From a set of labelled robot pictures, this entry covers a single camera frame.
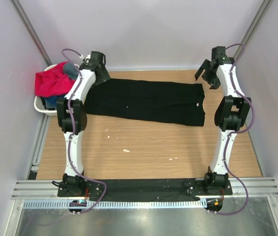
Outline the black t shirt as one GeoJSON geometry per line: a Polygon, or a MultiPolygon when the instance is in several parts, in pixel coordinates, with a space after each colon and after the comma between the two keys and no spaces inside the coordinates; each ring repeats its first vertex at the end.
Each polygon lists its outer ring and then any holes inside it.
{"type": "Polygon", "coordinates": [[[87,114],[203,126],[201,84],[110,79],[87,94],[87,114]]]}

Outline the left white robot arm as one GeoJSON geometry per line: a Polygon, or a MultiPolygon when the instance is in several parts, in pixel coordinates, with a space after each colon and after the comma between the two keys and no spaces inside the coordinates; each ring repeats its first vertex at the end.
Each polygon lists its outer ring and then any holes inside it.
{"type": "Polygon", "coordinates": [[[66,146],[65,172],[58,187],[59,197],[79,197],[90,194],[95,187],[95,195],[105,194],[105,183],[84,176],[82,163],[82,140],[87,126],[85,101],[89,90],[110,79],[105,68],[106,57],[103,53],[92,51],[84,57],[82,63],[74,66],[78,77],[69,92],[56,102],[57,121],[61,128],[66,146]]]}

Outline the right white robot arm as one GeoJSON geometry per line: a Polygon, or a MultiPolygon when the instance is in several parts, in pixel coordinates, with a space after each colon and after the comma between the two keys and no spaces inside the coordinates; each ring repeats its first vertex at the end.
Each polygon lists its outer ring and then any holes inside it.
{"type": "Polygon", "coordinates": [[[222,88],[223,98],[215,112],[214,123],[219,136],[213,161],[208,167],[204,180],[200,182],[206,194],[217,195],[230,189],[229,161],[233,143],[240,129],[246,123],[251,99],[240,89],[235,68],[235,59],[226,55],[225,46],[212,49],[211,59],[205,59],[195,79],[202,77],[211,89],[222,88]]]}

